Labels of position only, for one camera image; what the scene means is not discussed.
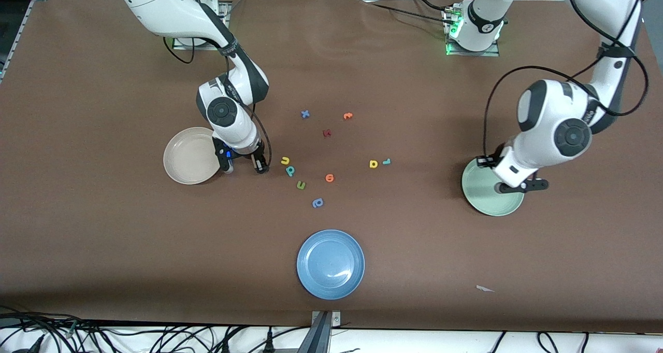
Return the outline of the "pale green plate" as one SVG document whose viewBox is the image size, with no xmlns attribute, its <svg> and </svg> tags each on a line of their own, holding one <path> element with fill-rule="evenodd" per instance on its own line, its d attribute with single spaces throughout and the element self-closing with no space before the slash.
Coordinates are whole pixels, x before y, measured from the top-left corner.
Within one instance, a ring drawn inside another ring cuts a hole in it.
<svg viewBox="0 0 663 353">
<path fill-rule="evenodd" d="M 524 200 L 520 192 L 500 194 L 497 186 L 501 180 L 490 168 L 481 168 L 471 160 L 464 169 L 461 186 L 467 202 L 477 211 L 488 216 L 506 216 L 515 212 Z"/>
</svg>

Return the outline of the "beige brown plate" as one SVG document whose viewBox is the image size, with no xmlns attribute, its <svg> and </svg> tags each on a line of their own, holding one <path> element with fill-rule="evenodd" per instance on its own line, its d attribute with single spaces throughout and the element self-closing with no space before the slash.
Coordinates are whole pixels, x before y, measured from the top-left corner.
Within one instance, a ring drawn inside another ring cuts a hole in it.
<svg viewBox="0 0 663 353">
<path fill-rule="evenodd" d="M 164 149 L 166 174 L 182 185 L 198 185 L 220 169 L 211 129 L 190 127 L 173 136 Z"/>
</svg>

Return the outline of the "blue plate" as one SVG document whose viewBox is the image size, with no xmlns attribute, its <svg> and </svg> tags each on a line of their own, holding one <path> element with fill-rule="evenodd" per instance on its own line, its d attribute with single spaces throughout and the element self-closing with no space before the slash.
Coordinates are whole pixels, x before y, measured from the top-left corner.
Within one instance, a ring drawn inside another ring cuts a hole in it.
<svg viewBox="0 0 663 353">
<path fill-rule="evenodd" d="M 301 245 L 296 269 L 301 285 L 322 300 L 354 292 L 365 274 L 365 256 L 357 240 L 340 230 L 313 233 Z"/>
</svg>

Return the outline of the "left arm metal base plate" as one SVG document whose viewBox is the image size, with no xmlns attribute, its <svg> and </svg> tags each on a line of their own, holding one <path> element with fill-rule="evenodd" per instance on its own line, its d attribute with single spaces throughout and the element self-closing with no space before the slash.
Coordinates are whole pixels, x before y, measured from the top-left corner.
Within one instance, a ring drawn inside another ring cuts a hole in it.
<svg viewBox="0 0 663 353">
<path fill-rule="evenodd" d="M 504 22 L 476 26 L 465 18 L 464 9 L 446 8 L 441 12 L 444 21 L 446 53 L 448 55 L 497 57 L 500 36 Z"/>
</svg>

